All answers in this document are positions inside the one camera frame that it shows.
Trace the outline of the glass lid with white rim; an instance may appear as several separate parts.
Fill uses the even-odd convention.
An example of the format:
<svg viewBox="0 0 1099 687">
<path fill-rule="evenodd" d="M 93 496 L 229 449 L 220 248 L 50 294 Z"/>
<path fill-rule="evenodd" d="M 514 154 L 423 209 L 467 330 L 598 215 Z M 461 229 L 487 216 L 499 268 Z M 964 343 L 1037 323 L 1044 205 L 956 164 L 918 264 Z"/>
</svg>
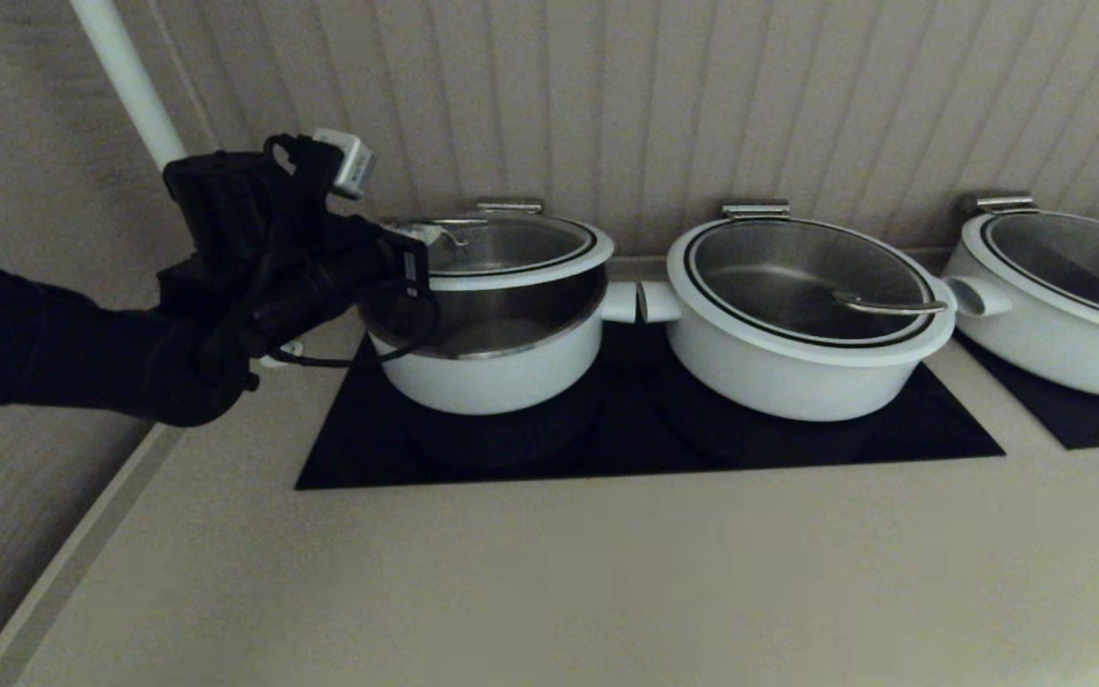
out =
<svg viewBox="0 0 1099 687">
<path fill-rule="evenodd" d="M 961 248 L 1017 290 L 1099 326 L 1099 220 L 983 214 L 961 228 Z"/>
<path fill-rule="evenodd" d="M 430 288 L 437 293 L 509 290 L 554 282 L 606 264 L 614 243 L 606 232 L 554 215 L 482 214 L 396 218 L 439 223 L 444 237 L 428 246 Z"/>
<path fill-rule="evenodd" d="M 668 270 L 684 310 L 743 344 L 810 364 L 911 364 L 955 325 L 945 282 L 880 240 L 833 223 L 702 223 L 674 241 Z"/>
</svg>

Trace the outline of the stainless steel inner pan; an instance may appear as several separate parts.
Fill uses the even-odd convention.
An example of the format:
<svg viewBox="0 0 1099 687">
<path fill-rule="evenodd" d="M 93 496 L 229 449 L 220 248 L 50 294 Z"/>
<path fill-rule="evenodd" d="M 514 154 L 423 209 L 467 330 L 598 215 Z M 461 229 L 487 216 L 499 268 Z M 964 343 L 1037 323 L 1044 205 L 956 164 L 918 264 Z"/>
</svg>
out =
<svg viewBox="0 0 1099 687">
<path fill-rule="evenodd" d="M 537 285 L 440 292 L 439 325 L 431 304 L 407 295 L 381 295 L 363 302 L 371 335 L 400 348 L 419 340 L 414 355 L 445 361 L 482 361 L 531 350 L 579 326 L 606 296 L 606 266 Z"/>
</svg>

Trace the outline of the wide black glass cooktop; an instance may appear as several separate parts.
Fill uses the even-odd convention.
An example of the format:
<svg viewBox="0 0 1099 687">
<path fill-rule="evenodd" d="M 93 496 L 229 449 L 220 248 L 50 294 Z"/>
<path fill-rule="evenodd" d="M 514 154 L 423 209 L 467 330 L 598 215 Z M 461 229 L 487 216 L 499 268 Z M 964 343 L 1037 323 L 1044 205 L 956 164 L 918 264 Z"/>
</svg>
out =
<svg viewBox="0 0 1099 687">
<path fill-rule="evenodd" d="M 433 410 L 376 368 L 349 372 L 298 490 L 562 480 L 1003 455 L 926 366 L 885 408 L 839 422 L 742 407 L 685 369 L 666 330 L 606 324 L 589 370 L 541 405 L 496 415 Z"/>
</svg>

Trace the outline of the white round pole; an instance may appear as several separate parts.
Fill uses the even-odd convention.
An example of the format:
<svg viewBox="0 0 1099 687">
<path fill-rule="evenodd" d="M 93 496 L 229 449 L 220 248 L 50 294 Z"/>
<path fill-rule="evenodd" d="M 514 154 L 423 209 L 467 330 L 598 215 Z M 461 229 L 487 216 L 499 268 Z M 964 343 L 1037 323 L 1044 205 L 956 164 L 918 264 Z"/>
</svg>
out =
<svg viewBox="0 0 1099 687">
<path fill-rule="evenodd" d="M 119 103 L 158 170 L 189 156 L 114 0 L 69 0 Z"/>
</svg>

